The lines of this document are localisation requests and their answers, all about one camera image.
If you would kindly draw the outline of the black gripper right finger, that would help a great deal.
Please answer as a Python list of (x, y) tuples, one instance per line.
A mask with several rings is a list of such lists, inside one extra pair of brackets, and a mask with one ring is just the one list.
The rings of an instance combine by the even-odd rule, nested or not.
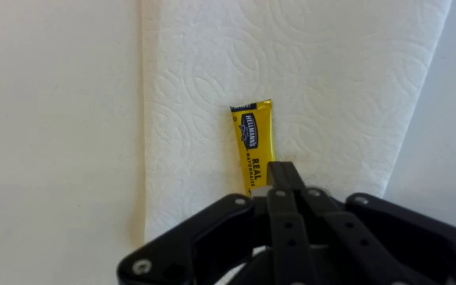
[(456, 285), (456, 227), (368, 193), (338, 201), (290, 162), (268, 166), (274, 279), (287, 285)]

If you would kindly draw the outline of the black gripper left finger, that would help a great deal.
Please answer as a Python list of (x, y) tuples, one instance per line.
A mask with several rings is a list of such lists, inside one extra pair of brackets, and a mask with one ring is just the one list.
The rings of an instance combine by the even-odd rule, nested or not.
[(268, 244), (266, 200), (227, 195), (127, 255), (117, 285), (214, 285)]

